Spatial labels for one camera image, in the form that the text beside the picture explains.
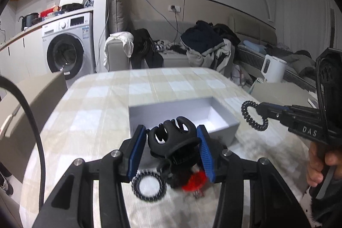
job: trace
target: gray pillow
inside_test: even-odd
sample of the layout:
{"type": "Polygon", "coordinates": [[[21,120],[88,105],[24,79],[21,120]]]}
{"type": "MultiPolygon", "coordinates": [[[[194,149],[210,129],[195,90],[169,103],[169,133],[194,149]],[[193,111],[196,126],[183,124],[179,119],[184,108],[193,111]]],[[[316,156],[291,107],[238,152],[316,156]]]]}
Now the gray pillow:
{"type": "Polygon", "coordinates": [[[126,31],[128,21],[120,0],[112,0],[112,3],[109,5],[108,22],[110,34],[126,31]]]}

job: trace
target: washing machine door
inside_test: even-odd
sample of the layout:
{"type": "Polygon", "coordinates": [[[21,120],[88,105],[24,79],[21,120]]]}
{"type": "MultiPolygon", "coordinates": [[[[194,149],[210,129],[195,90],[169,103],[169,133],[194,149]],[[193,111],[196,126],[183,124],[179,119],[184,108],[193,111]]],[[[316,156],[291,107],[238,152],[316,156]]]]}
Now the washing machine door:
{"type": "Polygon", "coordinates": [[[63,71],[66,80],[74,78],[83,65],[81,41],[70,34],[56,36],[47,48],[47,64],[52,73],[63,71]]]}

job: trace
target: table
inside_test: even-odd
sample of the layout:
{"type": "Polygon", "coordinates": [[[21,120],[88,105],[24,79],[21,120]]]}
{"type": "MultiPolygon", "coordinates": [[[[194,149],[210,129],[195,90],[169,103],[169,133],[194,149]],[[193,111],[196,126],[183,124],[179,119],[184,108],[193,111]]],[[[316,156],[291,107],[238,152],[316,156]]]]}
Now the table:
{"type": "MultiPolygon", "coordinates": [[[[80,78],[61,99],[41,132],[46,159],[45,199],[74,159],[97,160],[130,138],[128,107],[196,97],[214,96],[241,122],[230,147],[244,159],[268,157],[296,198],[307,189],[308,149],[279,122],[270,119],[264,132],[252,129],[241,115],[241,104],[254,100],[220,73],[205,68],[161,68],[117,71],[80,78]]],[[[252,117],[261,121],[256,112],[252,117]]],[[[20,215],[24,228],[38,213],[40,168],[34,148],[23,181],[20,215]]],[[[249,184],[245,183],[245,210],[249,215],[249,184]]],[[[123,192],[131,227],[211,227],[220,184],[195,200],[182,191],[167,190],[159,202],[137,199],[129,184],[123,192]]],[[[100,227],[98,183],[94,184],[94,226],[100,227]]]]}

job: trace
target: washing machine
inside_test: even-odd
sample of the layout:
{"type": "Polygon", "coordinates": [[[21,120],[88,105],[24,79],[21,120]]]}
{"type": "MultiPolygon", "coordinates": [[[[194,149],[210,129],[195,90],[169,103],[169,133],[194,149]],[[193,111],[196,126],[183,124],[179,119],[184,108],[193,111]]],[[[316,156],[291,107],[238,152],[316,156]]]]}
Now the washing machine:
{"type": "Polygon", "coordinates": [[[47,70],[63,72],[68,88],[78,78],[94,73],[91,13],[65,17],[44,25],[42,43],[47,70]]]}

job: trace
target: hand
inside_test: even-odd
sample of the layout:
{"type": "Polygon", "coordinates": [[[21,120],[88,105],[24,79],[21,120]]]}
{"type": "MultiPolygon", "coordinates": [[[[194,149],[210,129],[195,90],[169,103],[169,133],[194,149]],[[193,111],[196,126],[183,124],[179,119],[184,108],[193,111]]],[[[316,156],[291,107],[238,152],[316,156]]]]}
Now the hand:
{"type": "MultiPolygon", "coordinates": [[[[323,175],[321,171],[323,170],[324,163],[317,156],[318,143],[311,142],[309,148],[309,163],[307,165],[307,183],[316,187],[319,183],[323,181],[323,175]]],[[[336,165],[334,178],[342,179],[342,148],[329,151],[325,154],[325,164],[332,166],[336,165]]]]}

